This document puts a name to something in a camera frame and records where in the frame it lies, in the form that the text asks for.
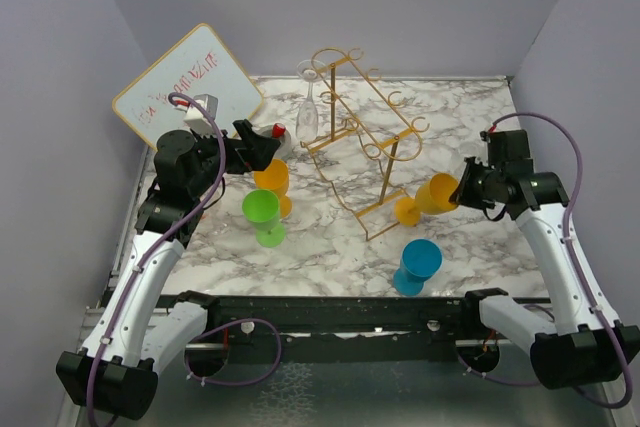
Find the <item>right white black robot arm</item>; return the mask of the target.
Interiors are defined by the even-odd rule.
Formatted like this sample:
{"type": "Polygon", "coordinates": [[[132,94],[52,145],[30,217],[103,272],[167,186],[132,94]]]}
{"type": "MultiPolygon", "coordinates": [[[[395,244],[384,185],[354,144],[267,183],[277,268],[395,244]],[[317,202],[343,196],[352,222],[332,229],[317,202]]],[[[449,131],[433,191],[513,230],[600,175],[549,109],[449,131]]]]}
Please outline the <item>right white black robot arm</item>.
{"type": "Polygon", "coordinates": [[[494,330],[522,349],[548,389],[609,382],[639,352],[639,329],[624,325],[601,292],[575,236],[569,198],[552,172],[535,172],[524,130],[484,132],[488,158],[465,160],[452,202],[503,212],[528,242],[551,301],[554,320],[518,304],[505,291],[466,293],[461,330],[481,338],[494,330]]]}

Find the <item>clear wine glass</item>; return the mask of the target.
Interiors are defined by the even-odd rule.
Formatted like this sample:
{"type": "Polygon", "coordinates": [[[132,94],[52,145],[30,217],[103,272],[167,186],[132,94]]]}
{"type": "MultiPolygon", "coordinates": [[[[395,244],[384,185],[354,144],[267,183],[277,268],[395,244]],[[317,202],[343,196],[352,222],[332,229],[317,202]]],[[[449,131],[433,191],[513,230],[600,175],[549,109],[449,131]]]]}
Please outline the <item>clear wine glass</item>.
{"type": "Polygon", "coordinates": [[[299,106],[296,118],[296,136],[302,143],[309,143],[318,135],[318,110],[313,98],[313,87],[318,80],[318,73],[311,60],[305,60],[297,66],[297,72],[307,83],[306,98],[299,106]]]}

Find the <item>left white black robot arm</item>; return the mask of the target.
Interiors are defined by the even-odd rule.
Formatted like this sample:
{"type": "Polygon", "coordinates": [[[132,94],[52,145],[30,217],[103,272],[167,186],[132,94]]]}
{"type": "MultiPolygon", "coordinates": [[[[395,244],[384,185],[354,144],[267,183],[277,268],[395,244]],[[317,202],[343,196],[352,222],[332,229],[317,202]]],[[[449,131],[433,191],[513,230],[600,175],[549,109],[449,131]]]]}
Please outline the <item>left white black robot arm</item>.
{"type": "Polygon", "coordinates": [[[81,348],[63,352],[56,364],[67,394],[85,407],[92,426],[97,412],[112,420],[143,417],[171,361],[194,338],[206,342],[220,332],[220,316],[195,296],[178,302],[155,327],[149,322],[224,176],[266,169],[280,146],[255,132],[248,120],[233,126],[235,138],[172,130],[157,141],[156,177],[138,210],[121,278],[81,348]]]}

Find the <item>blue goblet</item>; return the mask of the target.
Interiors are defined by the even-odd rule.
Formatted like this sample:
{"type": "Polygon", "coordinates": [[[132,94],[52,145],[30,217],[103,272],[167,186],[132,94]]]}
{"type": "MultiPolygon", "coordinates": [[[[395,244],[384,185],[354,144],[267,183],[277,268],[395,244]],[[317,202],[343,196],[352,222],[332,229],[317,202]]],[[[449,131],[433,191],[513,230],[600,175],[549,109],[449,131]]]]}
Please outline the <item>blue goblet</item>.
{"type": "Polygon", "coordinates": [[[412,240],[403,249],[392,284],[401,295],[416,296],[425,282],[438,272],[442,263],[442,252],[434,242],[427,239],[412,240]]]}

